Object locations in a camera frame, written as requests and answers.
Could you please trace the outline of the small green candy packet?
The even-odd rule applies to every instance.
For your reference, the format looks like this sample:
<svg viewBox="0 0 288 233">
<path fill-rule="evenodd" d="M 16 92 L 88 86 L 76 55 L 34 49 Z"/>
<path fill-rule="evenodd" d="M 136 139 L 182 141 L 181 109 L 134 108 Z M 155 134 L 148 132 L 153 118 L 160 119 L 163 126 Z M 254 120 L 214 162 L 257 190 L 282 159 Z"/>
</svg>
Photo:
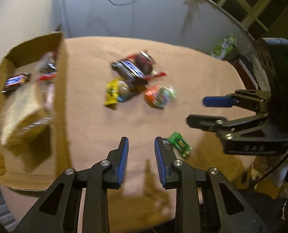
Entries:
<svg viewBox="0 0 288 233">
<path fill-rule="evenodd" d="M 162 140 L 166 146 L 175 148 L 184 158 L 186 158 L 192 150 L 181 133 L 178 133 L 177 131 L 173 132 L 168 138 L 163 138 Z"/>
</svg>

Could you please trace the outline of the orange green jelly cup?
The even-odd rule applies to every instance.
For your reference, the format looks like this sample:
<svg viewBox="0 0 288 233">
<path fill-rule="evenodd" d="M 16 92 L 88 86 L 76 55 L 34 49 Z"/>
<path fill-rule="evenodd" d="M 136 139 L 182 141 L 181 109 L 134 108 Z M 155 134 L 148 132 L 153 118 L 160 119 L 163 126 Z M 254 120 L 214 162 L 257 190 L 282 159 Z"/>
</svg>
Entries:
<svg viewBox="0 0 288 233">
<path fill-rule="evenodd" d="M 145 92 L 146 100 L 157 108 L 164 108 L 175 96 L 174 89 L 171 86 L 164 85 L 152 86 Z"/>
</svg>

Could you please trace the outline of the clear red-edged cake packet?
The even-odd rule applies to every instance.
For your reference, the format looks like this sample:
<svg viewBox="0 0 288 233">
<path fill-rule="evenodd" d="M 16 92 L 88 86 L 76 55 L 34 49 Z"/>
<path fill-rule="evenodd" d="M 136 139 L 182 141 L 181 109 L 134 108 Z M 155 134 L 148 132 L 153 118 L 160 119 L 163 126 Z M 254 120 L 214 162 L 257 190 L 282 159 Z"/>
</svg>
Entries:
<svg viewBox="0 0 288 233">
<path fill-rule="evenodd" d="M 128 55 L 126 59 L 131 61 L 144 74 L 147 81 L 167 75 L 165 72 L 156 69 L 155 59 L 146 50 Z"/>
</svg>

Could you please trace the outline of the dark blue-label chocolate bar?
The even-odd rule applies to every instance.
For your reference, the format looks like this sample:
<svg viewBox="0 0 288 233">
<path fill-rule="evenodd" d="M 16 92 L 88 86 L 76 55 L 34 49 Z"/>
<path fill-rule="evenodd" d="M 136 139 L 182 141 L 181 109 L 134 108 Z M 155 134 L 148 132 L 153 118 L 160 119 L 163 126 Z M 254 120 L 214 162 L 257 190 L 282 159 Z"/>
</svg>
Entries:
<svg viewBox="0 0 288 233">
<path fill-rule="evenodd" d="M 127 59 L 114 61 L 111 67 L 122 76 L 129 85 L 147 85 L 148 81 L 141 70 Z"/>
</svg>

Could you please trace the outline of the yellow snack packet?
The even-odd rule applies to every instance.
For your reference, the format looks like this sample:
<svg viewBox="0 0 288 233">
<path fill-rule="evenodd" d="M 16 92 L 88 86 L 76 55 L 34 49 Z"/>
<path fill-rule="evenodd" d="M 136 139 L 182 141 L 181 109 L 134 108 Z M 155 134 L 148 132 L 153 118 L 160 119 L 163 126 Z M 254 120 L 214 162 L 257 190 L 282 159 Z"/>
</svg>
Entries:
<svg viewBox="0 0 288 233">
<path fill-rule="evenodd" d="M 115 78 L 106 86 L 105 106 L 124 102 L 136 95 L 136 92 L 121 78 Z"/>
</svg>

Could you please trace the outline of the green tissue box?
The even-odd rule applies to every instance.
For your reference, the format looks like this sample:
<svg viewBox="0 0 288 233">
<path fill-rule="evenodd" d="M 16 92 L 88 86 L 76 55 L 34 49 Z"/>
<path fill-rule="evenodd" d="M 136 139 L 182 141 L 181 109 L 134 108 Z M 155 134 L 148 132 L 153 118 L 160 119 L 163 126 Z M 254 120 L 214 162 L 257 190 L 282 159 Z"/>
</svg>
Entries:
<svg viewBox="0 0 288 233">
<path fill-rule="evenodd" d="M 234 34 L 228 34 L 213 48 L 210 55 L 217 59 L 224 59 L 232 50 L 237 47 L 237 39 Z"/>
</svg>

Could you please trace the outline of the wrapped cracker block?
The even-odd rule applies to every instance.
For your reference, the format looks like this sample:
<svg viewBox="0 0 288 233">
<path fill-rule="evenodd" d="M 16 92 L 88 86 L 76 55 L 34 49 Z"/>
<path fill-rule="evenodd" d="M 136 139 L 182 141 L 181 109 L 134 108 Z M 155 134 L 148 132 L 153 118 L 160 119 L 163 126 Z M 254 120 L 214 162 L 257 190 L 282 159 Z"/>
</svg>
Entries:
<svg viewBox="0 0 288 233">
<path fill-rule="evenodd" d="M 41 87 L 27 83 L 8 98 L 0 115 L 0 145 L 13 147 L 29 144 L 51 121 Z"/>
</svg>

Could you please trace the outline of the snickers bar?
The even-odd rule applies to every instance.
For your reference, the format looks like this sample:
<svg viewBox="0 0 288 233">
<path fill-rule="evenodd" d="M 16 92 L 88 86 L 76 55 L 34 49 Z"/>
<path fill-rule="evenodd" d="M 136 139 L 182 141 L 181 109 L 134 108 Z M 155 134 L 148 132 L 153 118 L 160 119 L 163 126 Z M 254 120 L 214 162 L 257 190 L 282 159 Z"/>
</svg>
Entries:
<svg viewBox="0 0 288 233">
<path fill-rule="evenodd" d="M 20 86 L 25 85 L 27 82 L 30 81 L 31 73 L 22 73 L 13 77 L 9 77 L 5 81 L 4 88 L 2 89 L 2 93 L 8 94 L 16 89 L 18 89 Z"/>
</svg>

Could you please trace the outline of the red clear candy packets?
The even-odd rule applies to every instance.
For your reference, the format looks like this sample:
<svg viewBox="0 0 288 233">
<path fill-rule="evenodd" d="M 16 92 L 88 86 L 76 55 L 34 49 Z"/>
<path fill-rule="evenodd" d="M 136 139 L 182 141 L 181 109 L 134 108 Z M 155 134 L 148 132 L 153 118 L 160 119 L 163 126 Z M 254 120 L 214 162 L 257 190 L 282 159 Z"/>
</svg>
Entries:
<svg viewBox="0 0 288 233">
<path fill-rule="evenodd" d="M 35 80 L 39 82 L 47 82 L 53 79 L 57 74 L 57 58 L 58 51 L 47 52 L 38 62 L 35 71 Z"/>
</svg>

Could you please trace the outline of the brown cardboard box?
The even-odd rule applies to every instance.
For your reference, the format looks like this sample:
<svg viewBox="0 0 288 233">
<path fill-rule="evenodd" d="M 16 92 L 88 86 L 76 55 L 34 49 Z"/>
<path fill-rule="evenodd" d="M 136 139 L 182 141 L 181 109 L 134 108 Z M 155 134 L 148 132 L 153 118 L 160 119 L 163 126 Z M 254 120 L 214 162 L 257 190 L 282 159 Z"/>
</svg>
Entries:
<svg viewBox="0 0 288 233">
<path fill-rule="evenodd" d="M 62 32 L 12 48 L 0 62 L 0 184 L 44 191 L 70 167 L 67 52 Z"/>
</svg>

